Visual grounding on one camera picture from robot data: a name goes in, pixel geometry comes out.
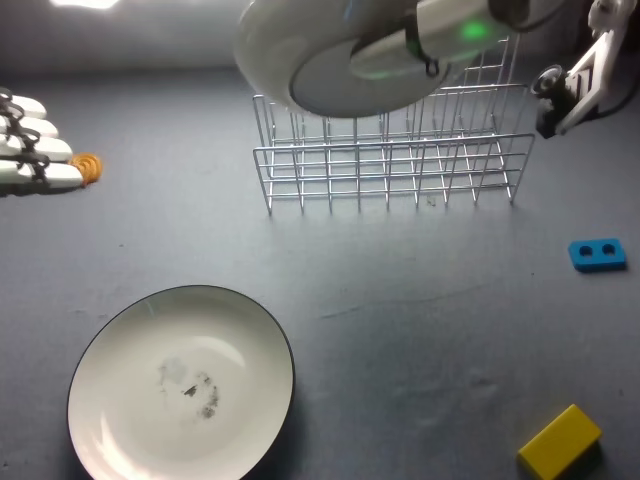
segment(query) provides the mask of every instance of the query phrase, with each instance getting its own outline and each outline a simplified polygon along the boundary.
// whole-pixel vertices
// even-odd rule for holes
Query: green light
[[[462,26],[460,35],[464,40],[480,40],[489,35],[489,28],[482,22],[472,20]]]

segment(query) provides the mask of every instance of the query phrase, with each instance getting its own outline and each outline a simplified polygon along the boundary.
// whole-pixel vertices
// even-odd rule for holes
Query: wire basket
[[[513,202],[535,136],[519,132],[528,87],[511,83],[519,38],[500,41],[458,78],[397,112],[338,120],[290,113],[253,97],[262,146],[253,150],[269,214],[276,200],[413,196],[475,203],[499,191]]]

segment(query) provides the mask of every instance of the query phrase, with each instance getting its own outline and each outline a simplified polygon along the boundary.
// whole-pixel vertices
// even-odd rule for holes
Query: blue block
[[[627,256],[617,238],[573,242],[569,245],[569,256],[575,269],[584,273],[627,267]]]

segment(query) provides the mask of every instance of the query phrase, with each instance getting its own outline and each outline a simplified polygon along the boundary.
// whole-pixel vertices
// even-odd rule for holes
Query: yellow sponge
[[[601,435],[598,426],[571,405],[518,451],[518,459],[539,480],[553,480]]]

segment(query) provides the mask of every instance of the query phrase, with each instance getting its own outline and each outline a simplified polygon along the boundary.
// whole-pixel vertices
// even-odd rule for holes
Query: plate
[[[87,347],[69,433],[95,480],[237,480],[275,440],[293,391],[269,312],[224,288],[178,287],[131,305]]]

